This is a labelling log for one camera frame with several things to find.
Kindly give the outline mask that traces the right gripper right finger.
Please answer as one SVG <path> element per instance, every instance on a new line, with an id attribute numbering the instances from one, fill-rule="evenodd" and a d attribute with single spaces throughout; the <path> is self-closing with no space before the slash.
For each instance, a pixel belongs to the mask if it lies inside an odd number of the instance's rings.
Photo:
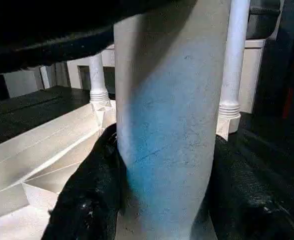
<path id="1" fill-rule="evenodd" d="M 217 135 L 209 212 L 219 240 L 294 240 L 294 188 Z"/>

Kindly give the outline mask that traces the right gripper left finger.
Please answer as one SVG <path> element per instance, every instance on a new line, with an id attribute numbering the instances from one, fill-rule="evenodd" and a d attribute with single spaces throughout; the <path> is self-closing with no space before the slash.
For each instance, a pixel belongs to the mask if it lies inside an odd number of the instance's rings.
<path id="1" fill-rule="evenodd" d="M 123 205 L 125 166 L 116 125 L 107 127 L 67 180 L 50 211 L 43 240 L 113 240 Z"/>

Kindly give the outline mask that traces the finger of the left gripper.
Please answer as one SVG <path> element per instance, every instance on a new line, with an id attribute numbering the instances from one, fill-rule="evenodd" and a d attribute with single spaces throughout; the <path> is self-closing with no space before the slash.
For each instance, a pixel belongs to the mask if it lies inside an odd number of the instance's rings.
<path id="1" fill-rule="evenodd" d="M 193 0 L 0 0 L 0 74 L 87 57 L 113 42 L 114 24 L 169 8 L 184 18 Z"/>

